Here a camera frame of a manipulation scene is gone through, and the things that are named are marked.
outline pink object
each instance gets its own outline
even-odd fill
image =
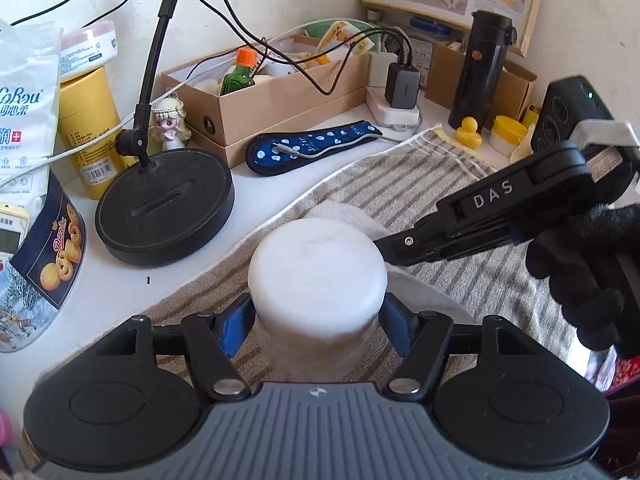
[[[0,412],[0,447],[13,449],[16,444],[16,425],[5,412]]]

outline black thermos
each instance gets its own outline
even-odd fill
[[[465,64],[449,115],[449,126],[456,129],[462,126],[462,119],[469,116],[482,128],[498,87],[507,49],[517,39],[510,18],[487,10],[476,10],[473,16]]]

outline black gloved hand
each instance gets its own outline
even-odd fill
[[[578,329],[580,342],[592,350],[605,350],[620,342],[614,322],[625,299],[617,288],[597,283],[586,262],[593,265],[594,258],[598,260],[602,281],[607,269],[618,268],[616,252],[638,261],[639,248],[640,204],[617,210],[600,205],[535,238],[527,249],[527,269],[540,280],[549,277],[551,295],[562,305],[563,317]],[[611,272],[624,280],[621,272]]]

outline lamp base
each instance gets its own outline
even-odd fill
[[[136,163],[106,189],[95,211],[100,240],[117,259],[159,267],[207,244],[231,215],[234,184],[219,157],[185,148]]]

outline yellow rubber duck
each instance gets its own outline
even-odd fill
[[[482,145],[482,137],[478,133],[478,121],[473,117],[465,117],[462,126],[456,130],[456,140],[472,150]]]

